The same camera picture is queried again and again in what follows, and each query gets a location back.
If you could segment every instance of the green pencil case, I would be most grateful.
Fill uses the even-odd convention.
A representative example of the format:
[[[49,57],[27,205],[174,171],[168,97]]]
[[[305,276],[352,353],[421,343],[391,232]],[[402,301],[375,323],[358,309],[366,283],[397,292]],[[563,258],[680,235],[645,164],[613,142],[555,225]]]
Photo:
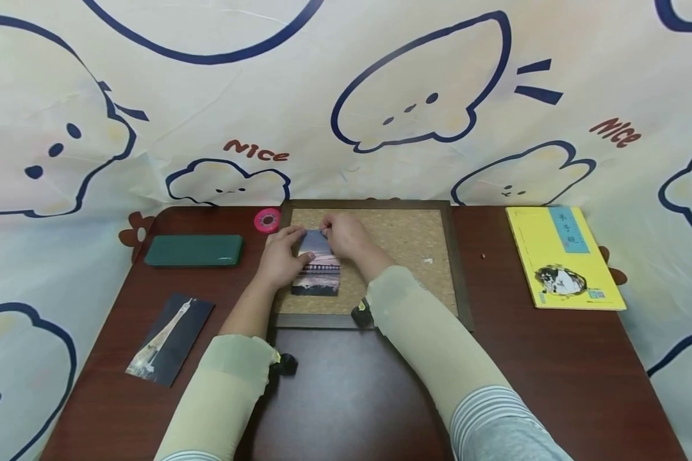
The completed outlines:
[[[236,266],[240,235],[157,235],[144,261],[149,266]]]

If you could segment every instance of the yellow book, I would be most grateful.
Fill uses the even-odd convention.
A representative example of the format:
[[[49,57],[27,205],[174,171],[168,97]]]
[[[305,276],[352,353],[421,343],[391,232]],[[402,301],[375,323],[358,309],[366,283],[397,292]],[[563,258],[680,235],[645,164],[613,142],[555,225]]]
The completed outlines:
[[[536,307],[626,309],[579,208],[509,207],[507,217]]]

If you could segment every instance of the wooden frame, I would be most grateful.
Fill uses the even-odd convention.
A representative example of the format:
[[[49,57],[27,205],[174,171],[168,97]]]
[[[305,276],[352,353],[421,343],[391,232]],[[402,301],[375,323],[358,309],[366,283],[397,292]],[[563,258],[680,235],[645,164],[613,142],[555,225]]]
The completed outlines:
[[[469,331],[474,331],[469,295],[464,283],[464,271],[459,256],[456,229],[448,200],[286,200],[282,204],[280,227],[292,222],[293,209],[437,209],[440,210],[446,238],[449,266],[456,296],[458,319]],[[339,314],[275,314],[274,325],[280,328],[359,329],[348,315]]]

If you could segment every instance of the blue outline drawing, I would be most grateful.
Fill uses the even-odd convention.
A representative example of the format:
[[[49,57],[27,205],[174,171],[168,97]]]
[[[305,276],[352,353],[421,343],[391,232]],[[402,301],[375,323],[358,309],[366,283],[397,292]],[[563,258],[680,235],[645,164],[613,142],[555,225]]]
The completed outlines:
[[[573,145],[571,145],[569,142],[566,141],[561,141],[561,140],[556,140],[556,141],[548,141],[544,142],[543,144],[539,144],[535,147],[531,147],[529,150],[526,150],[524,152],[521,152],[520,154],[515,154],[507,157],[503,157],[500,160],[493,161],[491,164],[488,164],[486,166],[482,166],[482,168],[478,170],[472,171],[472,173],[464,176],[462,179],[458,180],[458,182],[453,186],[451,189],[451,197],[454,199],[454,202],[459,205],[466,205],[463,201],[459,200],[459,195],[458,195],[458,189],[459,186],[461,186],[467,179],[472,178],[472,176],[477,175],[482,173],[482,171],[487,170],[488,168],[492,168],[495,165],[501,164],[502,162],[505,161],[511,161],[511,160],[517,160],[521,159],[522,157],[525,157],[526,155],[532,154],[536,150],[543,149],[544,147],[548,147],[550,145],[555,145],[558,147],[561,147],[566,151],[566,153],[569,155],[568,159],[559,167],[559,170],[565,169],[567,166],[571,165],[587,165],[588,166],[588,171],[585,173],[581,178],[577,179],[574,181],[572,184],[569,184],[566,186],[566,188],[561,191],[560,193],[556,194],[556,196],[549,201],[547,201],[544,204],[540,204],[541,206],[549,205],[553,203],[557,198],[561,197],[561,195],[564,195],[566,191],[569,189],[573,188],[576,184],[580,183],[583,179],[587,178],[590,174],[592,174],[592,171],[597,168],[597,162],[592,160],[592,159],[579,159],[579,160],[574,160],[574,157],[576,156],[576,149]]]
[[[502,34],[502,49],[500,51],[500,59],[498,59],[497,62],[497,68],[495,69],[495,73],[492,74],[492,77],[489,79],[489,82],[487,83],[487,86],[482,90],[482,92],[474,99],[469,105],[466,107],[466,113],[469,117],[469,125],[464,128],[459,134],[455,136],[440,136],[437,134],[437,132],[432,131],[428,134],[423,134],[420,136],[414,136],[410,138],[405,138],[403,140],[392,140],[392,141],[384,141],[381,142],[376,147],[372,147],[372,149],[361,149],[359,147],[359,144],[361,141],[357,140],[351,140],[348,136],[343,134],[341,132],[341,128],[338,127],[338,116],[340,116],[341,110],[348,100],[348,98],[351,96],[351,93],[354,93],[357,87],[359,85],[366,81],[367,78],[369,78],[373,73],[377,72],[379,69],[382,67],[386,66],[394,60],[395,58],[399,58],[401,55],[408,53],[412,51],[415,48],[420,47],[421,45],[428,44],[430,42],[433,42],[433,40],[438,40],[444,37],[447,37],[448,35],[451,35],[453,33],[459,32],[461,30],[464,30],[466,28],[471,28],[471,26],[474,26],[476,24],[483,23],[487,20],[494,20],[496,23],[500,26],[500,33]],[[474,128],[474,125],[477,123],[477,113],[475,112],[475,109],[482,103],[482,101],[485,101],[485,98],[489,95],[489,93],[492,92],[493,89],[495,89],[497,82],[500,81],[500,77],[502,74],[505,72],[505,69],[507,67],[507,61],[510,59],[510,49],[511,49],[511,42],[512,42],[512,36],[511,36],[511,28],[510,28],[510,20],[507,19],[507,15],[503,11],[492,11],[491,13],[485,13],[481,16],[477,16],[476,18],[473,19],[468,19],[464,20],[463,22],[460,22],[458,24],[455,24],[453,26],[449,26],[449,28],[444,28],[444,29],[439,29],[436,30],[432,33],[429,33],[428,35],[424,35],[420,38],[416,38],[412,42],[403,45],[403,47],[400,47],[390,54],[386,55],[384,58],[381,58],[374,64],[371,64],[369,68],[367,68],[364,72],[362,72],[356,79],[354,79],[353,82],[349,83],[349,85],[346,87],[343,93],[338,97],[338,100],[336,101],[336,105],[333,106],[333,111],[331,112],[331,130],[333,131],[333,134],[336,135],[336,137],[341,140],[342,142],[345,142],[347,145],[352,145],[354,146],[354,152],[357,154],[369,154],[369,152],[374,152],[375,150],[381,149],[381,147],[384,147],[386,145],[402,145],[402,144],[408,144],[411,142],[421,142],[425,140],[436,140],[439,142],[454,142],[460,140],[462,137],[468,135],[470,131]],[[542,72],[542,71],[547,71],[551,68],[551,59],[545,59],[542,60],[538,63],[532,63],[528,64],[526,66],[522,66],[517,70],[518,76],[520,74],[526,74],[530,72]],[[560,92],[553,92],[544,88],[536,88],[533,86],[522,86],[519,85],[515,88],[515,93],[517,94],[522,94],[527,97],[531,97],[537,101],[545,102],[550,105],[556,105],[556,103],[559,102],[561,96],[563,96],[563,93]],[[404,112],[410,112],[413,110],[415,106],[411,106],[409,108],[406,108]],[[391,118],[388,118],[388,120],[385,120],[383,125],[388,124],[391,122]]]
[[[312,18],[316,11],[322,5],[323,0],[309,0],[308,4],[304,6],[302,11],[298,13],[295,19],[289,24],[284,26],[282,30],[279,30],[276,34],[272,35],[263,42],[251,45],[248,48],[238,49],[229,53],[220,54],[191,54],[182,53],[180,51],[162,47],[160,44],[156,44],[144,37],[141,34],[133,32],[133,30],[127,28],[127,26],[121,24],[117,19],[113,18],[107,11],[103,10],[101,6],[97,4],[96,0],[83,0],[85,5],[89,7],[100,19],[104,21],[105,24],[111,26],[117,33],[123,35],[128,40],[141,45],[147,49],[152,50],[154,53],[160,54],[163,57],[175,59],[182,61],[183,63],[189,64],[200,64],[202,66],[212,66],[215,64],[226,64],[235,63],[240,60],[253,58],[259,54],[263,54],[272,50],[279,45],[287,42],[292,35],[295,35],[298,30],[302,29],[304,25]]]
[[[673,0],[654,0],[656,5],[656,13],[659,15],[661,22],[675,32],[692,33],[692,22],[681,19],[677,12],[673,10]]]
[[[235,168],[238,171],[238,173],[241,176],[243,176],[244,179],[250,179],[250,178],[253,178],[255,175],[262,174],[262,173],[268,173],[268,172],[275,173],[275,174],[279,175],[284,180],[284,184],[282,185],[282,189],[284,189],[284,199],[288,200],[290,198],[290,184],[292,183],[292,181],[289,179],[289,177],[286,174],[282,173],[282,171],[274,170],[273,168],[268,168],[266,170],[257,171],[256,173],[249,174],[243,168],[240,168],[240,166],[236,165],[234,162],[232,162],[230,160],[223,160],[223,159],[197,159],[195,161],[192,161],[192,163],[190,163],[189,165],[187,165],[186,168],[183,168],[180,171],[175,171],[174,173],[168,175],[166,183],[167,183],[167,193],[169,193],[169,196],[171,198],[174,198],[175,200],[182,200],[184,198],[189,198],[190,200],[192,200],[193,202],[195,202],[196,204],[199,204],[199,205],[206,204],[206,205],[210,205],[211,207],[220,207],[220,205],[216,205],[210,201],[197,201],[196,199],[194,199],[190,196],[187,196],[187,195],[185,195],[185,197],[177,197],[175,194],[172,194],[172,183],[177,178],[180,178],[181,176],[184,176],[186,174],[193,173],[195,171],[195,169],[197,168],[197,165],[200,165],[201,163],[204,163],[206,161],[212,161],[215,163],[225,163],[225,164],[231,165],[231,166],[233,166],[233,168]]]
[[[660,372],[663,368],[666,367],[666,365],[671,364],[673,359],[676,359],[682,352],[689,349],[690,346],[692,346],[692,334],[690,336],[687,336],[685,339],[679,341],[679,343],[675,344],[675,346],[673,346],[673,348],[670,351],[668,351],[668,353],[666,353],[663,359],[659,360],[656,365],[653,365],[653,367],[649,368],[646,372],[648,377],[652,378],[653,375]]]
[[[124,120],[123,117],[120,117],[116,113],[116,108],[119,111],[126,113],[126,115],[129,115],[133,118],[138,118],[139,120],[148,121],[148,117],[146,117],[146,114],[143,111],[132,110],[123,108],[121,106],[116,106],[111,100],[111,98],[108,96],[108,93],[111,91],[111,88],[105,82],[98,81],[93,76],[92,72],[90,72],[90,69],[88,69],[85,66],[85,63],[83,63],[82,60],[79,58],[78,54],[75,53],[74,50],[70,47],[70,45],[64,42],[64,40],[61,39],[58,35],[55,35],[54,33],[49,32],[49,30],[41,28],[41,26],[37,26],[36,24],[32,24],[22,19],[11,18],[10,16],[0,15],[0,26],[21,29],[29,33],[40,35],[46,40],[50,40],[50,42],[54,42],[56,45],[59,45],[61,48],[64,48],[66,51],[68,51],[73,57],[75,57],[75,59],[79,61],[80,64],[82,64],[82,67],[85,68],[85,70],[90,74],[90,77],[92,77],[95,83],[97,83],[99,90],[102,91],[103,97],[105,98],[105,105],[108,108],[108,118],[110,120],[116,120],[118,122],[121,122],[128,129],[128,144],[126,145],[126,148],[123,150],[123,152],[121,152],[121,154],[113,156],[110,160],[105,161],[104,164],[90,171],[90,173],[83,179],[82,183],[79,185],[77,196],[74,199],[75,204],[73,209],[64,213],[47,215],[37,214],[33,209],[16,209],[10,211],[0,211],[0,214],[23,214],[28,218],[50,218],[53,216],[64,216],[65,214],[77,213],[77,211],[79,211],[79,209],[82,208],[83,200],[85,199],[85,193],[87,193],[87,188],[90,185],[90,180],[92,180],[95,175],[107,168],[107,166],[112,164],[114,161],[126,159],[129,155],[131,155],[133,145],[136,144],[136,132],[133,131],[133,128],[130,125],[128,125],[128,122],[126,122],[126,120]]]
[[[673,211],[674,213],[683,214],[692,228],[692,210],[689,207],[680,207],[679,205],[675,205],[670,201],[670,199],[666,198],[666,189],[668,186],[677,179],[680,179],[683,175],[690,173],[692,173],[692,160],[689,161],[685,169],[677,171],[675,175],[667,179],[666,182],[661,186],[661,189],[659,189],[659,201],[664,208]]]
[[[64,407],[64,403],[66,403],[67,399],[69,398],[71,387],[74,384],[74,375],[77,373],[77,350],[74,348],[74,341],[71,339],[71,336],[64,331],[64,329],[54,323],[51,323],[50,321],[41,319],[41,316],[33,307],[22,302],[5,302],[0,304],[0,314],[2,314],[2,312],[20,312],[21,314],[24,314],[31,320],[31,324],[34,327],[45,330],[61,339],[66,345],[67,353],[69,355],[69,377],[67,379],[64,394],[59,400],[59,404],[56,405],[56,408],[53,412],[51,412],[51,415],[48,419],[46,419],[46,422],[43,426],[41,426],[41,429],[39,429],[36,435],[34,435],[30,441],[26,442],[26,445],[21,447],[21,449],[10,458],[10,461],[17,461],[30,447],[36,443],[36,441],[39,440],[39,438],[41,438],[41,436],[44,435],[46,430],[49,429],[51,422],[54,421],[54,418],[59,414],[59,411],[62,407]]]

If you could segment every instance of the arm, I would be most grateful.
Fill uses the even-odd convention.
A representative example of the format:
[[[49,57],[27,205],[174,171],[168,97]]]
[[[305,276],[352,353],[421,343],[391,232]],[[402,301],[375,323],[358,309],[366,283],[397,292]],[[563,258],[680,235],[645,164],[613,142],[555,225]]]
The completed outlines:
[[[330,214],[321,229],[359,267],[375,326],[423,380],[459,460],[569,460],[482,346],[359,220]]]
[[[304,229],[287,227],[267,238],[257,275],[212,339],[187,385],[154,460],[228,461],[279,354],[264,340],[274,295],[312,253],[292,256]]]

